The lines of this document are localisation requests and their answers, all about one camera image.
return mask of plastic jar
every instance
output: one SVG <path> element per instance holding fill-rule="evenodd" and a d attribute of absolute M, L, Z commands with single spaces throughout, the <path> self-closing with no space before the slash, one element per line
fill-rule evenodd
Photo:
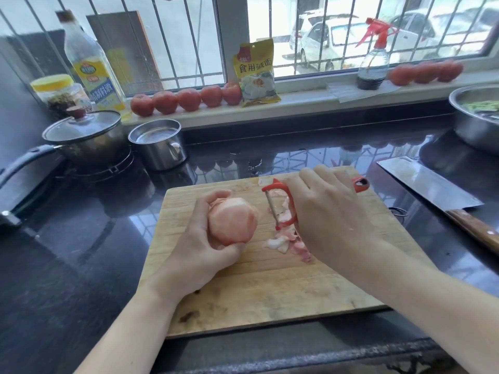
<path fill-rule="evenodd" d="M 69 117 L 66 109 L 80 106 L 92 111 L 92 102 L 81 84 L 75 83 L 70 75 L 52 75 L 36 79 L 30 83 L 40 99 L 59 119 Z"/>

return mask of packet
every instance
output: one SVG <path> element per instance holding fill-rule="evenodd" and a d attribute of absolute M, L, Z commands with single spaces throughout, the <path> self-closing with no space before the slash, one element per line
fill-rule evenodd
<path fill-rule="evenodd" d="M 243 43 L 232 62 L 240 80 L 242 106 L 272 104 L 281 98 L 275 91 L 274 40 Z"/>

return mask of red peeler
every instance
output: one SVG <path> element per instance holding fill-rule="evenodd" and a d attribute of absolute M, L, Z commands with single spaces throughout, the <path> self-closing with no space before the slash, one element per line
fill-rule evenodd
<path fill-rule="evenodd" d="M 360 193 L 362 191 L 369 189 L 369 181 L 365 177 L 359 176 L 359 177 L 352 178 L 352 182 L 353 182 L 353 187 L 355 188 L 356 193 Z M 284 190 L 286 192 L 286 194 L 288 195 L 288 197 L 290 198 L 290 211 L 291 211 L 291 219 L 290 220 L 286 220 L 284 222 L 279 222 L 278 216 L 275 213 L 274 205 L 272 203 L 272 198 L 268 194 L 268 191 L 273 190 L 273 189 Z M 284 227 L 291 226 L 292 224 L 294 224 L 298 221 L 296 214 L 293 215 L 293 213 L 294 213 L 294 201 L 293 201 L 293 197 L 291 196 L 290 189 L 287 187 L 286 184 L 280 182 L 277 178 L 274 178 L 270 185 L 264 186 L 261 190 L 263 192 L 265 192 L 265 196 L 267 197 L 268 204 L 271 207 L 272 216 L 274 217 L 274 220 L 275 220 L 275 229 L 277 231 L 281 230 Z"/>

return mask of parked car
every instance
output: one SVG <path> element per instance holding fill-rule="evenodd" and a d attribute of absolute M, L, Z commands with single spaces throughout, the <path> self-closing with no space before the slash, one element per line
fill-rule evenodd
<path fill-rule="evenodd" d="M 322 44 L 321 70 L 332 71 L 340 69 L 343 51 L 345 51 L 345 41 L 348 31 L 349 18 L 336 18 L 326 20 L 324 29 L 324 42 Z M 345 51 L 345 57 L 356 56 L 356 58 L 346 59 L 343 62 L 342 69 L 358 68 L 367 54 L 369 40 L 356 45 L 362 39 L 367 31 L 367 24 L 364 19 L 354 17 L 350 24 L 348 34 L 348 44 Z M 311 63 L 319 60 L 320 45 L 322 36 L 322 21 L 316 23 L 312 29 L 302 38 L 302 49 L 300 59 L 303 66 L 312 66 L 319 69 L 317 63 Z M 398 55 L 394 54 L 392 62 L 398 61 Z"/>
<path fill-rule="evenodd" d="M 328 14 L 326 16 L 326 20 L 334 19 L 334 18 L 349 18 L 350 13 L 336 13 L 336 14 Z M 318 22 L 322 22 L 324 19 L 324 8 L 322 9 L 314 9 L 304 12 L 298 16 L 298 41 L 297 41 L 297 49 L 296 52 L 300 53 L 301 51 L 301 39 L 304 37 Z M 293 29 L 290 33 L 290 49 L 294 52 L 294 42 L 296 38 L 296 22 L 293 25 Z"/>
<path fill-rule="evenodd" d="M 489 35 L 489 30 L 481 23 L 475 23 L 471 26 L 473 18 L 466 12 L 456 12 L 449 28 L 446 31 L 447 24 L 452 16 L 453 10 L 434 8 L 430 11 L 428 19 L 426 15 L 428 9 L 417 9 L 406 12 L 402 16 L 396 16 L 390 22 L 392 25 L 399 26 L 400 31 L 396 34 L 395 45 L 393 50 L 412 50 L 417 43 L 418 50 L 415 52 L 413 60 L 437 59 L 440 57 L 470 55 L 478 53 L 483 43 L 468 43 L 463 45 L 459 50 L 459 44 L 463 42 L 484 41 Z M 421 39 L 418 41 L 418 35 L 421 34 Z M 446 46 L 438 50 L 434 47 L 440 43 L 442 36 L 445 34 L 442 44 L 456 44 L 456 46 Z M 388 50 L 394 36 L 389 37 Z M 409 61 L 411 51 L 400 53 L 401 61 Z"/>
<path fill-rule="evenodd" d="M 478 11 L 480 11 L 480 15 L 477 22 L 485 28 L 492 29 L 499 22 L 499 1 L 486 2 L 482 10 L 479 6 L 466 9 L 465 14 L 470 18 L 475 18 Z"/>

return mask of person's left hand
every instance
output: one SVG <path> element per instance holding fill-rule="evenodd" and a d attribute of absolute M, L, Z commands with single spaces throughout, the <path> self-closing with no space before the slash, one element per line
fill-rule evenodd
<path fill-rule="evenodd" d="M 215 274 L 232 264 L 241 255 L 244 243 L 219 250 L 219 244 L 209 243 L 209 205 L 218 198 L 227 198 L 230 190 L 214 190 L 198 198 L 191 219 L 170 256 L 147 281 L 147 286 L 161 298 L 185 295 L 201 289 Z"/>

